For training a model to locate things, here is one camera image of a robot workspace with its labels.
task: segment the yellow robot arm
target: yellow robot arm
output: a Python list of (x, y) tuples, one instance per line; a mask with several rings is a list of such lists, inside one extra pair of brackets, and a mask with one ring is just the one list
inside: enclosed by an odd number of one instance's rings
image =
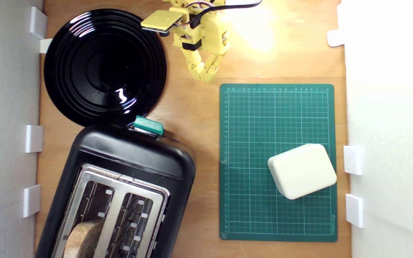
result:
[[(226, 0), (163, 0), (170, 2), (169, 10), (157, 10), (141, 22), (144, 29), (168, 36), (173, 32), (174, 46), (181, 49), (193, 78), (211, 82), (218, 66), (230, 48), (229, 34), (224, 16), (217, 10), (249, 8), (248, 5), (226, 5)], [(202, 62), (199, 51), (209, 52)]]

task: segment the white bracket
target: white bracket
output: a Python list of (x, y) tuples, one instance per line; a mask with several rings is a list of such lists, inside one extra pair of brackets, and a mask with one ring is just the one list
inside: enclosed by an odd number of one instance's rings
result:
[(25, 152), (41, 152), (44, 140), (44, 126), (27, 125), (25, 135)]
[(41, 39), (41, 44), (39, 45), (39, 53), (47, 54), (47, 50), (51, 45), (52, 39)]
[(23, 217), (29, 217), (41, 209), (41, 185), (23, 189)]
[(46, 38), (47, 16), (34, 6), (31, 7), (30, 32), (39, 39)]
[(362, 175), (364, 170), (364, 147), (344, 146), (345, 172), (353, 175)]
[(326, 33), (326, 38), (328, 39), (328, 45), (331, 47), (336, 47), (343, 45), (345, 43), (345, 22), (346, 22), (346, 11), (345, 3), (340, 3), (337, 6), (337, 27), (336, 30), (330, 30)]
[(346, 194), (345, 205), (347, 222), (350, 222), (356, 227), (362, 229), (364, 227), (364, 206), (362, 203), (362, 198), (351, 194)]
[(41, 40), (39, 53), (46, 54), (52, 42), (52, 39), (46, 39), (47, 16), (34, 6), (31, 7), (30, 32)]

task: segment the black round tray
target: black round tray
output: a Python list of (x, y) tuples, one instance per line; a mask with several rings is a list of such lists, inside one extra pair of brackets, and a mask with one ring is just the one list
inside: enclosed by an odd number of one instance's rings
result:
[(47, 92), (77, 124), (131, 124), (162, 94), (167, 62), (155, 33), (123, 10), (76, 16), (54, 36), (44, 63)]

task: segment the black toaster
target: black toaster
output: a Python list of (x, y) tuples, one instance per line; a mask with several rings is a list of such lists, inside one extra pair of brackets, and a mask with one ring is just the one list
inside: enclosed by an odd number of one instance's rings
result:
[(63, 257), (73, 228), (102, 221), (94, 258), (170, 257), (195, 176), (190, 149), (139, 128), (84, 128), (72, 144), (36, 258)]

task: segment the cutting mat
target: cutting mat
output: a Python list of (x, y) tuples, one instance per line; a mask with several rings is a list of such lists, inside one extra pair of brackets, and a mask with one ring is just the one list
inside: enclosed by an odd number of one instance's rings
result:
[(336, 241), (336, 185), (289, 200), (267, 167), (273, 155), (319, 143), (336, 169), (333, 85), (224, 84), (220, 120), (220, 237)]

